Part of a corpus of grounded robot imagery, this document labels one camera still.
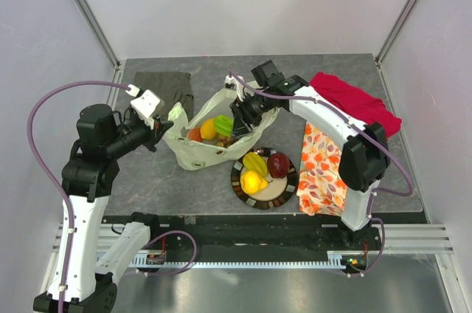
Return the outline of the green fake starfruit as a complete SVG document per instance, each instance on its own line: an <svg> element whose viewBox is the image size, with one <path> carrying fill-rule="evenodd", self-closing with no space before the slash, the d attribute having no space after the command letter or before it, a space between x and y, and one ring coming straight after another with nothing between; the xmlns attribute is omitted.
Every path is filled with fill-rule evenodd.
<svg viewBox="0 0 472 313"><path fill-rule="evenodd" d="M230 137L232 135L233 129L233 119L226 115L218 115L214 119L214 127L218 134L221 134L225 137Z"/></svg>

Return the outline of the yellow orange fake mango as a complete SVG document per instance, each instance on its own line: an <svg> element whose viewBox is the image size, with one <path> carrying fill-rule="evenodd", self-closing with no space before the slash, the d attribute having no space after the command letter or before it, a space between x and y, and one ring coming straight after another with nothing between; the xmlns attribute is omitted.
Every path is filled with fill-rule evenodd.
<svg viewBox="0 0 472 313"><path fill-rule="evenodd" d="M200 127L200 135L201 139L203 140L213 140L217 137L218 132L215 129L214 118L204 121L204 123Z"/></svg>

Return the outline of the yellow fake starfruit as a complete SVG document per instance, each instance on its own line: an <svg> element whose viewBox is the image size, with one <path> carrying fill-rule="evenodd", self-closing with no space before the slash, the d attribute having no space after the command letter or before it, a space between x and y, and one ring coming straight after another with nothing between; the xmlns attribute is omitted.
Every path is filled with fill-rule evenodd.
<svg viewBox="0 0 472 313"><path fill-rule="evenodd" d="M255 152L248 152L243 157L243 165L248 171L254 171L266 178L268 175L268 167L265 160Z"/></svg>

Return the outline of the pale green plastic bag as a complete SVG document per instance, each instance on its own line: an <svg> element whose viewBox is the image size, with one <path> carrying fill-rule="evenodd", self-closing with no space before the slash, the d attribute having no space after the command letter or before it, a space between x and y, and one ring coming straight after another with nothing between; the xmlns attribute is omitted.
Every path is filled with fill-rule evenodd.
<svg viewBox="0 0 472 313"><path fill-rule="evenodd" d="M200 111L191 120L187 118L187 113L180 103L176 103L170 110L167 119L173 122L173 126L164 134L163 140L174 152L178 164L184 170L196 171L241 158L255 146L263 132L276 120L279 114L277 109L266 112L262 115L261 123L253 132L226 148L218 147L216 145L217 139L203 142L187 139L187 132L201 126L204 121L220 114L231 117L230 104L236 97L235 90L220 89L203 104Z"/></svg>

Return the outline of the dark red fake apple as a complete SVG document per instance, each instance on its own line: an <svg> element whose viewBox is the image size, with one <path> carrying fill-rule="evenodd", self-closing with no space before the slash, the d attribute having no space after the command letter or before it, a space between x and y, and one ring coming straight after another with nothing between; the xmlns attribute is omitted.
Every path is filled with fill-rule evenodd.
<svg viewBox="0 0 472 313"><path fill-rule="evenodd" d="M290 159L283 153L276 152L267 160L267 168L273 179L281 179L287 176L290 169Z"/></svg>

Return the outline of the yellow fake pear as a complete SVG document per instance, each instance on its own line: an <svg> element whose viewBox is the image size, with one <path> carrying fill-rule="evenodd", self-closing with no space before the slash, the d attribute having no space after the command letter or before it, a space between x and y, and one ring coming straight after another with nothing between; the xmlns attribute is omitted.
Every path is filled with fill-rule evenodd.
<svg viewBox="0 0 472 313"><path fill-rule="evenodd" d="M268 187L268 181L256 171L246 171L240 176L240 186L244 193L254 195Z"/></svg>

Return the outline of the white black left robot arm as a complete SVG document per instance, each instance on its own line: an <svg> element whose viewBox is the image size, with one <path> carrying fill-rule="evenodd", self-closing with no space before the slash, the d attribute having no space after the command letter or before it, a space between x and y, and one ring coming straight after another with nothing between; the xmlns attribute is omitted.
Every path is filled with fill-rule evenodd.
<svg viewBox="0 0 472 313"><path fill-rule="evenodd" d="M138 251L161 243L158 216L135 212L107 253L97 257L100 226L119 173L119 158L140 146L155 151L173 126L160 117L147 124L136 109L127 111L128 121L106 104L80 112L79 137L62 170L66 227L60 240L60 260L49 288L34 299L36 312L110 312L120 279Z"/></svg>

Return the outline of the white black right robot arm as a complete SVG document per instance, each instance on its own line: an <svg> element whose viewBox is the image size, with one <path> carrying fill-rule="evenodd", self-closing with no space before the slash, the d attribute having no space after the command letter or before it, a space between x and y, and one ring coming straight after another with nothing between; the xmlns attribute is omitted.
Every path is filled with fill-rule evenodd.
<svg viewBox="0 0 472 313"><path fill-rule="evenodd" d="M258 84L251 87L242 77L229 73L225 85L237 92L230 109L233 115L231 136L238 140L261 124L264 114L285 109L305 119L326 134L340 148L339 175L347 186L347 199L338 230L340 245L355 249L364 241L362 230L369 222L371 193L384 177L390 161L384 128L367 125L325 100L298 75L289 78L273 61L255 67L252 74Z"/></svg>

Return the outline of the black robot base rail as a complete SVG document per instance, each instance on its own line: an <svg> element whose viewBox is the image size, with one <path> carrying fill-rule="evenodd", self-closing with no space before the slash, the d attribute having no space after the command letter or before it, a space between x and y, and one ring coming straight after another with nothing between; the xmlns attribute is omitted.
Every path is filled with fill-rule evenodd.
<svg viewBox="0 0 472 313"><path fill-rule="evenodd" d="M152 238L172 231L154 249L175 251L185 259L192 253L249 252L281 258L313 257L316 252L372 253L381 247L381 234L369 224L352 234L337 217L303 214L160 216Z"/></svg>

